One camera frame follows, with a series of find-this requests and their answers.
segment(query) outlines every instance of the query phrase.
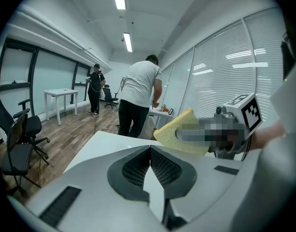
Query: black office chair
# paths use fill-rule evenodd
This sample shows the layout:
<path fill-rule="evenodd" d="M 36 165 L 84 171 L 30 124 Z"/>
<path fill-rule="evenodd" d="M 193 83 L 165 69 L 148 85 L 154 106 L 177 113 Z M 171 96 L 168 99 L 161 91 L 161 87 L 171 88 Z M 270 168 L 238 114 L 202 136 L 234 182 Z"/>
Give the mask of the black office chair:
<path fill-rule="evenodd" d="M 103 91 L 104 91 L 104 94 L 105 94 L 105 101 L 109 102 L 109 103 L 105 104 L 105 107 L 110 106 L 111 109 L 113 109 L 113 106 L 117 105 L 117 104 L 115 104 L 113 102 L 116 102 L 118 100 L 118 98 L 117 98 L 118 93 L 115 93 L 114 98 L 112 98 L 111 97 L 111 92 L 110 92 L 110 89 L 109 89 L 109 85 L 106 85 L 106 84 L 105 84 L 105 87 L 103 88 Z"/>
<path fill-rule="evenodd" d="M 15 179 L 17 186 L 13 189 L 13 193 L 16 190 L 19 190 L 22 196 L 26 194 L 26 191 L 21 187 L 21 177 L 24 177 L 37 187 L 41 187 L 39 184 L 36 184 L 34 181 L 26 177 L 28 174 L 33 145 L 18 144 L 26 133 L 27 120 L 27 113 L 23 113 L 9 128 L 7 135 L 7 152 L 5 153 L 0 166 L 4 175 L 12 175 Z"/>
<path fill-rule="evenodd" d="M 9 129 L 11 127 L 11 125 L 14 122 L 14 118 L 19 118 L 22 114 L 24 113 L 28 113 L 30 111 L 30 109 L 26 109 L 26 103 L 31 101 L 31 99 L 27 99 L 25 101 L 20 102 L 18 105 L 22 105 L 23 111 L 16 113 L 13 117 L 8 113 L 8 111 L 6 110 L 6 108 L 4 107 L 2 101 L 0 100 L 0 127 L 2 128 L 2 130 L 8 134 L 9 133 Z M 38 140 L 35 140 L 36 135 L 41 132 L 42 130 L 42 123 L 41 120 L 38 116 L 32 116 L 29 117 L 27 120 L 27 126 L 26 126 L 26 133 L 25 135 L 20 139 L 22 143 L 29 143 L 33 145 L 33 148 L 35 150 L 35 152 L 47 163 L 49 164 L 46 159 L 48 159 L 48 155 L 42 151 L 37 144 L 39 144 L 42 141 L 47 140 L 47 143 L 50 142 L 50 140 L 45 137 L 45 138 L 41 138 Z"/>

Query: black shirt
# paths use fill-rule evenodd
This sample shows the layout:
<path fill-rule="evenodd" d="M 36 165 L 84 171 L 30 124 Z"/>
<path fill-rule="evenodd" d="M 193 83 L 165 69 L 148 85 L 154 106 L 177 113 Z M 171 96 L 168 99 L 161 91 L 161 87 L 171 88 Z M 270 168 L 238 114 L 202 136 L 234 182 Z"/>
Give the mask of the black shirt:
<path fill-rule="evenodd" d="M 90 82 L 89 90 L 94 89 L 95 91 L 100 91 L 100 82 L 105 80 L 104 75 L 102 73 L 98 74 L 98 73 L 93 72 L 90 74 L 90 77 L 91 77 L 91 82 Z"/>

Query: chair armrest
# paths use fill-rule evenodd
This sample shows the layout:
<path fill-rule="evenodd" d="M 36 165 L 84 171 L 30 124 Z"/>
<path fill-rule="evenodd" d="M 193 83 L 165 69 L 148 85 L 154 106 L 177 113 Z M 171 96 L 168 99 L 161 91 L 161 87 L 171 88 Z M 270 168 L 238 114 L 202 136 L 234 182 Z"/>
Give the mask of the chair armrest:
<path fill-rule="evenodd" d="M 30 111 L 30 109 L 25 109 L 23 111 L 20 111 L 19 113 L 16 113 L 13 115 L 13 118 L 19 118 L 22 114 L 28 113 Z"/>
<path fill-rule="evenodd" d="M 18 106 L 22 105 L 22 110 L 25 110 L 25 109 L 26 109 L 26 103 L 29 102 L 29 101 L 31 101 L 31 98 L 19 102 L 19 103 L 18 103 Z"/>

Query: white table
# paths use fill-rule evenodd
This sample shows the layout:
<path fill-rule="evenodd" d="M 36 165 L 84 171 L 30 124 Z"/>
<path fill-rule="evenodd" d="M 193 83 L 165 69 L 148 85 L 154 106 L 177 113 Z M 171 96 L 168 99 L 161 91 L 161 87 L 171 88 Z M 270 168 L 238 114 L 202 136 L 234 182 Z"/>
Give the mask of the white table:
<path fill-rule="evenodd" d="M 86 142 L 74 159 L 70 162 L 64 172 L 85 160 L 108 155 L 123 149 L 138 147 L 141 145 L 161 145 L 158 141 L 131 138 L 97 131 L 91 139 Z M 161 221 L 164 210 L 164 189 L 153 173 L 152 169 L 146 173 L 143 190 L 150 194 L 149 207 L 156 218 Z"/>
<path fill-rule="evenodd" d="M 69 89 L 69 88 L 60 88 L 60 89 L 50 89 L 50 90 L 43 90 L 45 94 L 45 112 L 46 112 L 46 119 L 49 121 L 49 111 L 48 111 L 48 104 L 47 104 L 47 95 L 51 95 L 56 99 L 56 116 L 57 116 L 57 123 L 61 125 L 60 119 L 60 111 L 59 105 L 57 102 L 57 98 L 59 96 L 64 96 L 64 112 L 66 112 L 66 95 L 75 95 L 75 115 L 77 115 L 77 101 L 78 101 L 78 91 Z"/>
<path fill-rule="evenodd" d="M 154 116 L 157 116 L 157 120 L 156 120 L 156 124 L 155 124 L 155 128 L 158 129 L 158 124 L 159 124 L 159 120 L 161 119 L 161 117 L 164 117 L 166 118 L 166 122 L 165 124 L 167 124 L 168 122 L 168 119 L 170 117 L 172 117 L 172 114 L 169 115 L 168 112 L 161 112 L 161 111 L 158 111 L 156 108 L 153 108 L 152 106 L 150 106 L 150 109 L 149 109 L 149 113 L 148 115 L 154 115 Z"/>

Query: wooden floor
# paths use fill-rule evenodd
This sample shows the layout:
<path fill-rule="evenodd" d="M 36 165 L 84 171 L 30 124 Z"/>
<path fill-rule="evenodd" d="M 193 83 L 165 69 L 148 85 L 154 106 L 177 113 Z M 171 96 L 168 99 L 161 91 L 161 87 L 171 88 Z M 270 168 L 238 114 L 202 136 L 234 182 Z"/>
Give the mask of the wooden floor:
<path fill-rule="evenodd" d="M 61 113 L 61 126 L 57 124 L 57 118 L 52 117 L 50 121 L 43 122 L 42 132 L 37 138 L 48 137 L 50 143 L 46 141 L 38 146 L 48 155 L 47 165 L 41 161 L 41 186 L 45 186 L 50 181 L 62 175 L 68 164 L 85 145 L 85 143 L 97 132 L 106 131 L 110 133 L 118 133 L 119 116 L 118 112 L 111 107 L 104 108 L 104 102 L 100 102 L 100 111 L 98 117 L 87 115 L 90 106 L 78 108 L 78 115 L 74 115 L 74 110 Z M 5 144 L 0 145 L 0 160 L 6 152 Z M 34 152 L 31 159 L 32 168 L 27 175 L 28 178 L 38 183 L 39 178 L 39 156 Z M 5 176 L 8 189 L 15 186 L 14 177 Z M 35 194 L 39 188 L 22 178 L 21 186 L 27 191 L 28 196 L 22 197 L 17 191 L 14 197 L 20 202 L 25 203 L 29 197 Z"/>

